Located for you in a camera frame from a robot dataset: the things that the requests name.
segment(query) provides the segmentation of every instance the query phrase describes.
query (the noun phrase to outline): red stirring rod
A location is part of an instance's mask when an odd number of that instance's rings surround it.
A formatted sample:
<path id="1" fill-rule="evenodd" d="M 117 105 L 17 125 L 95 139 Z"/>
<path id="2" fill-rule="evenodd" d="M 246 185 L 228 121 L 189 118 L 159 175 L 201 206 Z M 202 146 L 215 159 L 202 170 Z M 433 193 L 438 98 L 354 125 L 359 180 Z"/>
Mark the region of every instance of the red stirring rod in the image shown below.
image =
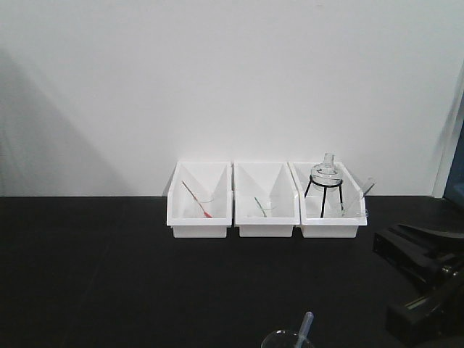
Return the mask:
<path id="1" fill-rule="evenodd" d="M 203 210 L 203 215 L 204 215 L 206 218 L 212 219 L 211 214 L 208 214 L 208 213 L 206 212 L 206 210 L 204 210 L 202 204 L 201 204 L 201 203 L 199 202 L 199 200 L 195 197 L 194 193 L 189 189 L 189 187 L 187 186 L 187 184 L 184 183 L 183 181 L 182 181 L 182 184 L 186 187 L 187 191 L 190 192 L 191 196 L 195 199 L 195 202 L 198 203 L 198 205 L 200 206 L 200 208 L 202 208 L 202 210 Z"/>

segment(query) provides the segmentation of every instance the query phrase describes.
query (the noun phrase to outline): glass beaker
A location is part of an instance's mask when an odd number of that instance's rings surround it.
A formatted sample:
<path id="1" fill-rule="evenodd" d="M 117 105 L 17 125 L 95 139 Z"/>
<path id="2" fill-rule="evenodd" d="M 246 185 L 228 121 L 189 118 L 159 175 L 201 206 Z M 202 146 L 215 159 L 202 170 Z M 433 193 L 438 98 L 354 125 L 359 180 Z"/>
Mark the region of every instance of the glass beaker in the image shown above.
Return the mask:
<path id="1" fill-rule="evenodd" d="M 269 333 L 261 348 L 315 348 L 306 338 L 293 330 L 277 330 Z"/>

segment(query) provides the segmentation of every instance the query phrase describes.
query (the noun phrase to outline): dark blue panel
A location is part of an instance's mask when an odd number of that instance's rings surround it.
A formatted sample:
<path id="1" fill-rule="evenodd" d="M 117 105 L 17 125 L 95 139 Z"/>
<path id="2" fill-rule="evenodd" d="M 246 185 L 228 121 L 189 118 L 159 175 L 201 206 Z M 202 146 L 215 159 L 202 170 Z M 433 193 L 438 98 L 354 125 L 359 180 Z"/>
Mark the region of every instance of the dark blue panel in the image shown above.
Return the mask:
<path id="1" fill-rule="evenodd" d="M 464 208 L 464 133 L 461 128 L 455 158 L 452 161 L 444 197 Z"/>

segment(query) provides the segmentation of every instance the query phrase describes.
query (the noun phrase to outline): white wall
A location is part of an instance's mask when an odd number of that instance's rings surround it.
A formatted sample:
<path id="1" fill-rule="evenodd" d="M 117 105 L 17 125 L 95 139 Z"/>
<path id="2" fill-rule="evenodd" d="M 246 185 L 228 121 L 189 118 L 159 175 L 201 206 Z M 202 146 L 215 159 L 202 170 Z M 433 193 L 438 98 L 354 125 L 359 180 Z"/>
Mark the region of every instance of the white wall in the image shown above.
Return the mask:
<path id="1" fill-rule="evenodd" d="M 431 194 L 464 1 L 0 0 L 3 195 L 161 195 L 177 160 Z"/>

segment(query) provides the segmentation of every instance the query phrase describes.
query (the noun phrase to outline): glass funnel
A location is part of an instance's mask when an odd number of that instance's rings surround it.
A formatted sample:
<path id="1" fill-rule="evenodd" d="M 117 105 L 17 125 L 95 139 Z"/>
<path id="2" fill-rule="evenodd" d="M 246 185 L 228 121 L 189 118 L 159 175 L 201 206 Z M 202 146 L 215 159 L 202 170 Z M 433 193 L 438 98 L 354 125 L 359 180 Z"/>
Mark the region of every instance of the glass funnel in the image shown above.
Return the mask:
<path id="1" fill-rule="evenodd" d="M 343 172 L 334 164 L 334 154 L 326 153 L 324 162 L 311 169 L 312 181 L 323 186 L 335 186 L 341 183 Z"/>

